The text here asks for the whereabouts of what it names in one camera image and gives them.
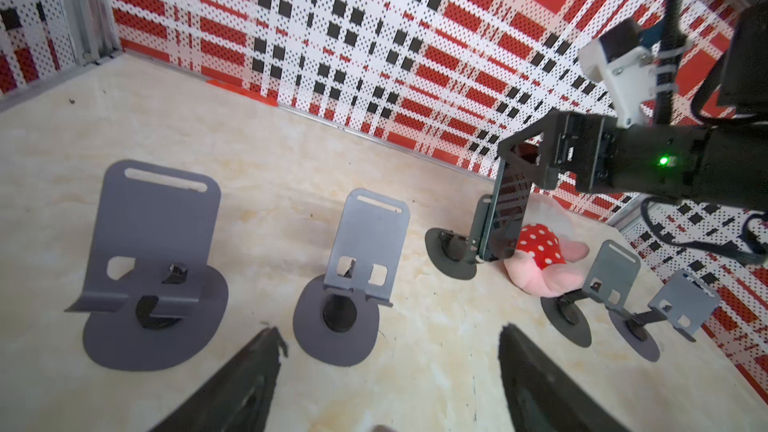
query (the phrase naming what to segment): red polka dot fabric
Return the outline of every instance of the red polka dot fabric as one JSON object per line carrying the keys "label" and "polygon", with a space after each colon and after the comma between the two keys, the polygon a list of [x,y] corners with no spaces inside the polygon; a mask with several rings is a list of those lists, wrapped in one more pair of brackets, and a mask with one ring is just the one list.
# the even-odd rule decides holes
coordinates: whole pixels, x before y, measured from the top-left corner
{"label": "red polka dot fabric", "polygon": [[565,264],[558,237],[542,224],[523,227],[517,250],[533,256],[536,265],[542,269],[552,264]]}

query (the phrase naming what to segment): black circular disk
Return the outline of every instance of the black circular disk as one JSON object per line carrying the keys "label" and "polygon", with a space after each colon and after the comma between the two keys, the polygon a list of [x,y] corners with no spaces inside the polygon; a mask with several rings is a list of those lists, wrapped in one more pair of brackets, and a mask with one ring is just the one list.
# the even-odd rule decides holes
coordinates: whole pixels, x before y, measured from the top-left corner
{"label": "black circular disk", "polygon": [[432,264],[437,267],[437,270],[450,278],[457,278],[458,280],[463,281],[474,278],[477,273],[477,266],[475,264],[467,264],[463,261],[456,262],[448,258],[443,250],[440,232],[453,234],[453,232],[445,230],[444,228],[430,228],[424,236],[429,260],[431,260]]}
{"label": "black circular disk", "polygon": [[617,312],[611,310],[608,311],[608,315],[610,316],[610,321],[613,323],[614,327],[616,327],[616,330],[621,334],[621,337],[624,338],[624,340],[629,344],[630,347],[632,347],[632,349],[634,349],[635,352],[650,362],[659,360],[659,357],[661,356],[659,346],[656,345],[654,337],[648,333],[648,330],[646,330],[646,336],[648,338],[645,341],[640,341],[628,329],[626,323],[624,322],[626,317],[622,317]]}
{"label": "black circular disk", "polygon": [[583,348],[592,345],[592,331],[589,322],[578,305],[569,304],[560,309],[557,298],[542,297],[542,309],[549,319],[549,323],[566,339]]}

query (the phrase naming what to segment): phone stand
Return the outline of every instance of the phone stand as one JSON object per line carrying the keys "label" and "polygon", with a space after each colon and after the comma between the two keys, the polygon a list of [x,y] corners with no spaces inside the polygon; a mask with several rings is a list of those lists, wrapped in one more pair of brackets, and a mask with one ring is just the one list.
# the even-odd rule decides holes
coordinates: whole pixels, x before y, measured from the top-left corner
{"label": "phone stand", "polygon": [[[356,188],[346,198],[325,275],[312,279],[293,312],[301,348],[327,364],[351,367],[371,353],[379,333],[379,305],[391,307],[410,212],[399,200]],[[342,258],[351,259],[339,270]],[[371,283],[374,266],[386,268]]]}
{"label": "phone stand", "polygon": [[[224,277],[207,264],[220,198],[200,174],[133,160],[107,169],[83,291],[67,309],[91,313],[83,346],[94,362],[166,369],[214,336],[228,299]],[[115,257],[135,259],[118,280],[107,274]]]}
{"label": "phone stand", "polygon": [[577,301],[591,298],[609,310],[622,310],[640,270],[640,259],[612,240],[603,242],[580,289],[555,298],[542,298],[550,324],[579,347],[592,345],[592,332]]}

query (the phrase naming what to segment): gray metal phone stand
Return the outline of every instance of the gray metal phone stand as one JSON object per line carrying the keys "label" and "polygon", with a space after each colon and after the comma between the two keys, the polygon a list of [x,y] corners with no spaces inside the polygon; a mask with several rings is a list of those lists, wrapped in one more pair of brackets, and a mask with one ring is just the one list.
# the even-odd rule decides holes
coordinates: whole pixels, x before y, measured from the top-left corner
{"label": "gray metal phone stand", "polygon": [[[293,312],[301,348],[327,364],[351,367],[371,353],[379,333],[379,305],[391,307],[410,211],[399,200],[356,188],[346,198],[325,275],[312,279]],[[351,259],[339,271],[342,258]],[[386,268],[371,283],[374,265]]]}
{"label": "gray metal phone stand", "polygon": [[459,280],[469,280],[477,273],[477,259],[484,225],[490,212],[491,196],[478,200],[475,217],[469,235],[459,235],[453,230],[430,228],[424,237],[427,255],[437,270]]}
{"label": "gray metal phone stand", "polygon": [[[133,160],[107,169],[83,291],[67,309],[91,313],[83,346],[94,362],[166,369],[214,336],[228,299],[224,277],[207,264],[220,198],[200,174]],[[118,280],[107,274],[114,257],[135,259]]]}
{"label": "gray metal phone stand", "polygon": [[603,242],[589,274],[580,289],[555,298],[542,298],[542,309],[549,322],[579,347],[592,344],[589,322],[576,305],[591,298],[608,310],[623,310],[632,284],[640,270],[640,259],[612,240]]}
{"label": "gray metal phone stand", "polygon": [[688,341],[695,342],[694,332],[720,304],[720,296],[703,281],[681,269],[648,302],[648,312],[630,314],[625,310],[610,312],[610,321],[621,337],[638,354],[655,362],[661,352],[645,326],[668,321]]}

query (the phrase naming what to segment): red and white plaid wall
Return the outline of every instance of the red and white plaid wall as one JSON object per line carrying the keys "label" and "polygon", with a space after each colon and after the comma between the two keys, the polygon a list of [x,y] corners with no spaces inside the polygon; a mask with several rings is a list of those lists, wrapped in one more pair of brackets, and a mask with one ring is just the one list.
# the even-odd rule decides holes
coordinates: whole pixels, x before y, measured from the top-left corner
{"label": "red and white plaid wall", "polygon": [[0,92],[77,65],[62,0],[0,0]]}
{"label": "red and white plaid wall", "polygon": [[[498,165],[498,141],[551,109],[612,113],[606,89],[581,74],[578,50],[626,17],[648,27],[664,10],[664,0],[111,4],[126,49],[487,176],[494,176]],[[687,112],[690,99],[727,49],[735,22],[726,0],[684,0],[681,26],[693,47],[680,68],[674,123],[695,123]],[[712,116],[732,113],[715,101],[704,110]],[[632,199],[580,195],[571,176],[562,176],[551,194],[567,208],[603,221]],[[765,307],[768,290],[751,290]],[[760,317],[765,313],[761,309]],[[749,337],[764,338],[765,332]],[[764,342],[758,347],[763,350]],[[766,362],[753,360],[761,367]],[[747,375],[766,386],[765,375]]]}

